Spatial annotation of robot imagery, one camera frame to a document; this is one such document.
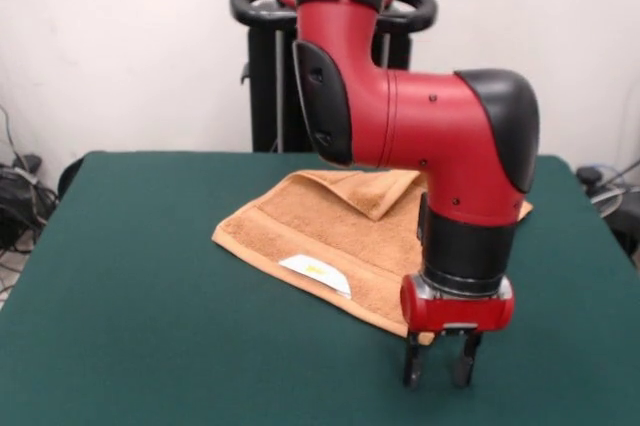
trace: screw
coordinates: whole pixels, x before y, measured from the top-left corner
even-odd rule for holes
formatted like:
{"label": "screw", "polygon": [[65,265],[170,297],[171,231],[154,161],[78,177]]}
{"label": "screw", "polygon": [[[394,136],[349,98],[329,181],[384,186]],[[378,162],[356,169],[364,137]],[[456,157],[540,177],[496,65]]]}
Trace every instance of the screw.
{"label": "screw", "polygon": [[321,68],[313,68],[309,72],[309,78],[319,84],[322,84],[322,69]]}

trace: green felt surface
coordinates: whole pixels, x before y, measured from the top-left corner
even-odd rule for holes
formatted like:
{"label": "green felt surface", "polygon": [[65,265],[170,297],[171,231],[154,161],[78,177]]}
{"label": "green felt surface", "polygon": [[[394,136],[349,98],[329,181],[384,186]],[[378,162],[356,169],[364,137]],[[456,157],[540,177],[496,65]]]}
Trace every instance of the green felt surface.
{"label": "green felt surface", "polygon": [[640,424],[640,281],[542,158],[511,326],[457,390],[460,341],[403,341],[245,265],[215,225],[312,155],[92,154],[0,311],[0,424]]}

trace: black joint cap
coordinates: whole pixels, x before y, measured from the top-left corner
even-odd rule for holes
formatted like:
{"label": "black joint cap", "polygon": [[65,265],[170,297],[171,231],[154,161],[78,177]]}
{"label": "black joint cap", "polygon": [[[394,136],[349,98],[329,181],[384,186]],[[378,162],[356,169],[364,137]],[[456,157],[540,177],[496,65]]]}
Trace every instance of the black joint cap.
{"label": "black joint cap", "polygon": [[533,181],[540,117],[529,82],[501,69],[456,71],[485,109],[502,168],[518,191],[529,192]]}

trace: white wall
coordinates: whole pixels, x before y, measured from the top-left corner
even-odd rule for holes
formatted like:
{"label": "white wall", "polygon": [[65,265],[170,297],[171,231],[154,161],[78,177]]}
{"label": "white wall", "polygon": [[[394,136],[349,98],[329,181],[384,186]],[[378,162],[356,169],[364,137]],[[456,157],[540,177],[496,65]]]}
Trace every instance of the white wall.
{"label": "white wall", "polygon": [[[438,1],[414,69],[516,69],[543,152],[640,156],[640,0]],[[89,150],[249,150],[245,39],[228,0],[0,0],[0,102],[52,183]]]}

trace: cable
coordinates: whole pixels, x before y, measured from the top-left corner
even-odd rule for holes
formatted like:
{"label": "cable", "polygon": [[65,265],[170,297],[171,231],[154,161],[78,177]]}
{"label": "cable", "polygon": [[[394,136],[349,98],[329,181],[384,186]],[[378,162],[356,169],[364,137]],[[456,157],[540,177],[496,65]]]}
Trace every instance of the cable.
{"label": "cable", "polygon": [[620,171],[616,168],[614,168],[613,166],[609,165],[609,164],[590,164],[588,167],[591,168],[596,168],[596,169],[600,169],[600,170],[604,170],[604,171],[609,171],[611,173],[613,173],[614,175],[620,177],[620,179],[622,179],[622,185],[623,186],[629,186],[627,184],[626,179],[624,179],[624,174],[620,174]]}
{"label": "cable", "polygon": [[7,133],[7,140],[9,141],[9,146],[11,146],[11,150],[13,151],[13,154],[15,155],[16,159],[20,162],[20,164],[22,164],[23,169],[28,170],[29,167],[27,166],[27,162],[22,156],[20,156],[20,154],[16,150],[15,144],[13,143],[13,138],[11,137],[11,127],[9,125],[9,113],[7,113],[7,110],[4,109],[4,106],[2,104],[0,104],[0,112],[4,114],[4,127]]}
{"label": "cable", "polygon": [[615,213],[618,208],[620,207],[620,205],[622,204],[622,199],[624,197],[624,193],[620,194],[618,196],[616,196],[615,202],[614,204],[612,204],[611,206],[609,206],[607,209],[605,209],[604,211],[600,212],[600,217],[601,218],[606,218],[607,216]]}
{"label": "cable", "polygon": [[[13,287],[16,285],[16,283],[10,284],[9,286],[5,286],[2,289],[0,289],[0,296],[2,296],[3,294],[7,293],[7,298],[9,297],[9,291],[11,291],[13,289]],[[0,299],[0,302],[5,302],[7,300],[7,298],[3,298]]]}
{"label": "cable", "polygon": [[11,271],[12,273],[18,273],[18,274],[22,273],[22,270],[16,269],[16,268],[12,268],[11,266],[7,266],[4,263],[0,263],[0,268],[6,269],[7,271]]}
{"label": "cable", "polygon": [[591,198],[591,204],[596,205],[603,201],[615,198],[615,202],[611,206],[604,209],[603,211],[600,211],[600,217],[606,218],[607,216],[615,213],[618,210],[618,208],[622,204],[625,194],[638,193],[638,192],[640,192],[640,187],[638,186],[634,186],[633,188],[627,188],[627,189],[614,187],[607,192],[601,193]]}
{"label": "cable", "polygon": [[630,171],[636,169],[638,166],[640,166],[640,159],[638,159],[637,161],[634,161],[631,164],[631,166],[628,166],[627,168],[623,169],[617,175],[613,176],[612,178],[607,179],[604,183],[602,183],[601,186],[608,186],[609,184],[613,183],[616,179],[619,179],[619,178],[623,177],[625,174],[627,174]]}
{"label": "cable", "polygon": [[27,226],[31,230],[34,230],[34,231],[41,231],[42,230],[42,226],[37,226],[37,225],[33,224],[31,221],[29,221],[24,216],[22,216],[21,213],[17,212],[15,209],[11,208],[10,206],[7,206],[6,204],[1,204],[0,203],[0,210],[6,211],[10,215],[12,215],[14,217],[14,219],[17,219],[18,221],[23,223],[25,226]]}

